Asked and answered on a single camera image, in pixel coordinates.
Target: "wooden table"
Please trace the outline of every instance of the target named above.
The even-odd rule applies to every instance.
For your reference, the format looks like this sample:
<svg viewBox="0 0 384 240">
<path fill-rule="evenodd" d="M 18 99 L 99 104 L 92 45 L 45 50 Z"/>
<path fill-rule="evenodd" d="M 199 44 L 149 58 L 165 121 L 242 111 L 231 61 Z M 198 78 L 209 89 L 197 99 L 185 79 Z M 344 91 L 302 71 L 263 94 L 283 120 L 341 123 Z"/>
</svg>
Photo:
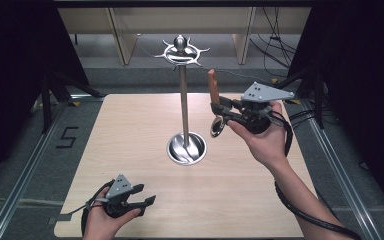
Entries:
<svg viewBox="0 0 384 240">
<path fill-rule="evenodd" d="M 240 94 L 221 94 L 238 99 Z M 108 95 L 99 112 L 61 213 L 85 203 L 104 183 L 123 173 L 145 184 L 129 202 L 156 195 L 145 215 L 117 236 L 133 238 L 301 237 L 278 199 L 273 177 L 255 161 L 243 140 L 226 127 L 210 137 L 214 115 L 209 94 L 188 94 L 189 130 L 204 137 L 205 158 L 191 166 L 174 163 L 166 147 L 182 132 L 179 94 Z M 294 137 L 289 161 L 313 189 Z M 58 237 L 80 237 L 81 211 L 58 222 Z"/>
</svg>

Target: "metal base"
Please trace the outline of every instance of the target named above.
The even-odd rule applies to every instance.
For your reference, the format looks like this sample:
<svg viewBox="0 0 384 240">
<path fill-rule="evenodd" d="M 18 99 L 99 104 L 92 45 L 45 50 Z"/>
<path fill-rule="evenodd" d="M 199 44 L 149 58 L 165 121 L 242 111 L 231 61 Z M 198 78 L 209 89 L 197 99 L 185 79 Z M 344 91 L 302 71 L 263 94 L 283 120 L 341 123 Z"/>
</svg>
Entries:
<svg viewBox="0 0 384 240">
<path fill-rule="evenodd" d="M 207 153 L 207 144 L 200 135 L 189 133 L 189 146 L 185 146 L 183 133 L 173 136 L 167 144 L 167 154 L 173 162 L 188 166 L 201 161 Z"/>
</svg>

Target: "forearm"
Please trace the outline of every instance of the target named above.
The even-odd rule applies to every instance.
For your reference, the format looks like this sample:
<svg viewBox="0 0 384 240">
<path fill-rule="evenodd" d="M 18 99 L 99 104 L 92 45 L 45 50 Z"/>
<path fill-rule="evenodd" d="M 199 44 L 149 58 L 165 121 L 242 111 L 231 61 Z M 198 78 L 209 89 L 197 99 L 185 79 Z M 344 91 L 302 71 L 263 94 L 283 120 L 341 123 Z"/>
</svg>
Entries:
<svg viewBox="0 0 384 240">
<path fill-rule="evenodd" d="M 289 163 L 287 161 L 281 162 L 281 164 L 269 166 L 268 169 L 290 204 L 314 218 L 342 226 L 335 216 L 308 189 Z M 299 217 L 297 217 L 297 220 L 305 239 L 348 239 L 342 234 L 318 227 Z"/>
</svg>

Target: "hand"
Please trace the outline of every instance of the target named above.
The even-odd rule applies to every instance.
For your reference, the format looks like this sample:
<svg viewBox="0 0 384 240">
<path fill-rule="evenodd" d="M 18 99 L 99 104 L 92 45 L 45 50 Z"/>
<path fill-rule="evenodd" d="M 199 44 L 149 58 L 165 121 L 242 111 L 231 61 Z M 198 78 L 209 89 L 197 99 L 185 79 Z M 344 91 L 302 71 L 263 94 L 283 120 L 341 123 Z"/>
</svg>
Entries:
<svg viewBox="0 0 384 240">
<path fill-rule="evenodd" d="M 108 192 L 109 187 L 104 188 L 98 197 L 103 198 Z M 133 209 L 119 218 L 108 216 L 104 209 L 100 207 L 100 202 L 95 202 L 89 211 L 89 216 L 86 223 L 84 240 L 109 240 L 113 239 L 117 231 L 126 223 L 133 220 L 140 213 L 140 209 Z"/>
<path fill-rule="evenodd" d="M 273 111 L 282 114 L 282 106 L 279 102 L 270 102 Z M 260 134 L 252 134 L 244 126 L 228 121 L 227 125 L 238 134 L 248 145 L 254 158 L 266 166 L 269 170 L 278 163 L 285 163 L 285 129 L 273 123 L 266 131 Z"/>
</svg>

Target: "metal pole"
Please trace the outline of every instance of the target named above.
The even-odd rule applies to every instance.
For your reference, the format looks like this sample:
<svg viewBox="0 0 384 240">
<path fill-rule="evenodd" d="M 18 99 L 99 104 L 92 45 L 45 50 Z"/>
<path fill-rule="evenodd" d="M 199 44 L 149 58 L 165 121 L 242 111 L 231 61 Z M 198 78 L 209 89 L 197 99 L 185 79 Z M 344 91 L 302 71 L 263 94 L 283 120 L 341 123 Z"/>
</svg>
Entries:
<svg viewBox="0 0 384 240">
<path fill-rule="evenodd" d="M 182 103 L 183 119 L 183 138 L 184 146 L 189 146 L 189 126 L 188 126 L 188 84 L 186 81 L 186 65 L 179 65 L 180 73 L 180 101 Z"/>
</svg>

